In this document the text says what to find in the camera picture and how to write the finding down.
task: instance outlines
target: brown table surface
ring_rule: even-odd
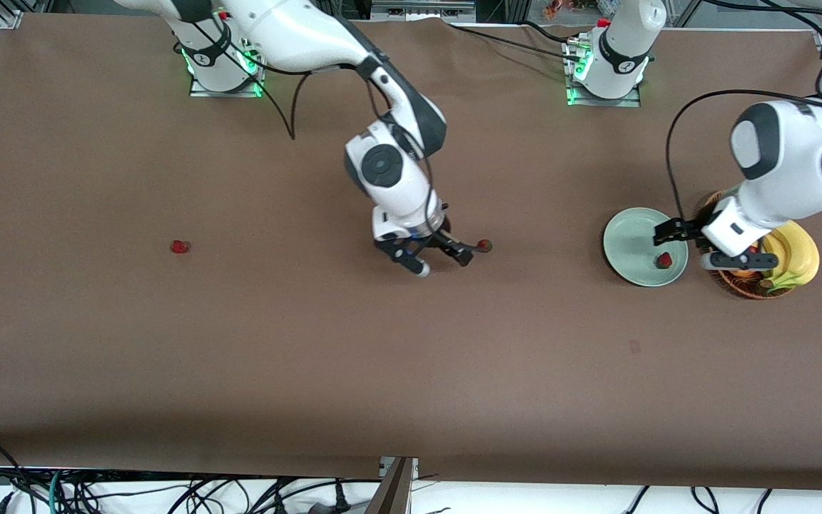
[[[630,286],[600,246],[620,209],[674,212],[685,101],[812,92],[809,33],[664,32],[643,107],[604,109],[565,104],[554,58],[438,20],[361,27],[446,114],[437,190],[496,246],[465,269],[430,251],[420,280],[372,247],[342,163],[372,121],[353,73],[307,82],[290,142],[268,101],[189,98],[160,19],[0,32],[0,442],[27,465],[416,455],[443,479],[822,488],[822,266],[757,303],[698,266]],[[285,108],[293,84],[267,82]],[[755,100],[681,122],[689,206],[740,180],[727,136]],[[803,225],[822,257],[822,214]]]

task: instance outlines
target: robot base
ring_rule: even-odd
[[[265,64],[265,58],[260,58],[260,62]],[[262,98],[265,95],[262,92],[262,88],[265,87],[265,69],[255,69],[257,66],[243,61],[240,63],[244,68],[250,69],[254,73],[255,80],[258,81],[256,84],[254,81],[248,81],[242,86],[240,86],[237,90],[234,91],[212,91],[200,84],[199,81],[196,79],[196,75],[192,72],[191,64],[189,63],[188,59],[186,59],[186,69],[189,73],[189,76],[192,78],[192,81],[189,83],[189,96],[195,98]]]
[[[258,78],[262,87],[265,87],[265,72],[263,71],[261,77]],[[243,84],[243,87],[235,91],[211,91],[205,89],[202,84],[192,78],[192,84],[189,85],[189,96],[196,98],[262,98],[262,90],[255,82],[248,82]]]
[[[567,78],[567,105],[599,105],[603,107],[639,107],[639,87],[633,86],[623,98],[608,100],[598,98],[591,94],[583,84],[574,78],[574,75],[581,72],[585,63],[592,57],[589,51],[591,36],[588,32],[580,33],[579,36],[570,38],[567,43],[562,43],[564,55],[575,55],[580,57],[580,61],[564,61],[564,77]]]

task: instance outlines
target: plate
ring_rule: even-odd
[[[669,219],[662,212],[644,207],[628,208],[611,218],[604,228],[604,256],[614,271],[643,287],[666,286],[678,280],[689,259],[687,241],[652,244],[656,225]],[[655,260],[666,251],[671,254],[671,268],[659,270]]]

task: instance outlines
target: banana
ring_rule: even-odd
[[[763,238],[763,248],[779,259],[779,266],[763,274],[766,277],[764,286],[769,292],[803,286],[813,280],[820,268],[816,244],[795,221],[786,222],[767,234]]]

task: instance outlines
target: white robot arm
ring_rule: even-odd
[[[194,48],[196,54],[205,54],[207,48],[212,50],[212,56],[222,56],[220,52],[238,49],[237,45],[224,40],[206,41],[203,35],[200,40],[194,36],[188,38],[192,29],[187,25],[199,24],[195,32],[201,34],[199,27],[208,31],[209,24],[215,26],[218,22],[209,0],[117,1],[163,16],[184,49],[192,48],[188,45],[190,40],[205,45]],[[290,72],[354,69],[389,101],[391,109],[345,147],[348,175],[376,204],[372,212],[376,248],[422,277],[430,272],[430,267],[418,256],[424,247],[440,248],[461,266],[467,266],[475,251],[490,250],[489,241],[469,246],[448,233],[450,224],[444,214],[445,206],[418,166],[420,160],[443,146],[446,119],[433,102],[402,77],[385,53],[351,22],[324,14],[310,0],[225,0],[224,7],[230,16],[222,20],[224,25],[218,25],[234,26],[242,39],[254,45],[270,69]],[[208,33],[213,38],[219,30],[215,28],[213,33]],[[213,59],[211,63],[222,61],[235,62],[235,59]],[[227,76],[228,72],[216,74]]]
[[[822,0],[794,3],[822,9]],[[813,100],[822,100],[822,76],[819,91]],[[822,211],[822,107],[786,100],[754,104],[735,121],[731,153],[744,174],[741,184],[694,221],[675,218],[656,227],[656,244],[691,238],[710,243],[717,251],[704,263],[708,269],[747,269],[751,244],[789,219]]]
[[[240,45],[243,39],[239,26],[229,20],[213,19],[210,0],[114,1],[128,9],[151,11],[162,17],[179,40],[193,77],[206,90],[237,91],[252,81],[252,72],[243,64],[247,61],[238,55],[233,44]],[[251,46],[240,49],[252,50]]]
[[[599,98],[623,98],[642,79],[667,19],[661,0],[623,0],[610,26],[589,32],[591,58],[575,79]]]

